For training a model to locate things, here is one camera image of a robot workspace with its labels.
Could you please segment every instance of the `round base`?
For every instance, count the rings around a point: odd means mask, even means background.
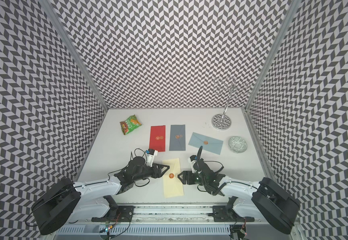
[[[222,122],[221,122],[221,119],[222,119],[222,114],[214,115],[214,117],[211,119],[211,123],[216,129],[219,129],[219,130],[228,129],[231,126],[231,119],[226,115],[223,118]]]

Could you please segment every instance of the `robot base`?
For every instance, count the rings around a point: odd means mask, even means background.
[[[134,206],[119,206],[116,210],[116,214],[111,213],[111,209],[103,217],[94,217],[91,219],[92,222],[106,222],[117,219],[118,222],[131,222],[134,214]]]
[[[213,213],[209,216],[214,218],[214,222],[254,222],[253,217],[240,217],[233,210],[226,209],[226,206],[213,206]]]

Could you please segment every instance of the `light blue envelope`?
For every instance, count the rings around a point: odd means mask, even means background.
[[[220,155],[223,141],[193,132],[189,145],[196,148],[203,146],[203,150]]]

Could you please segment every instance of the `gray envelope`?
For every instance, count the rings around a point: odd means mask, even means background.
[[[172,125],[170,127],[169,151],[186,151],[185,125]]]

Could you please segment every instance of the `decorative plate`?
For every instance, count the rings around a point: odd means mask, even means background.
[[[244,152],[247,149],[246,141],[238,136],[229,139],[229,148],[235,153]]]

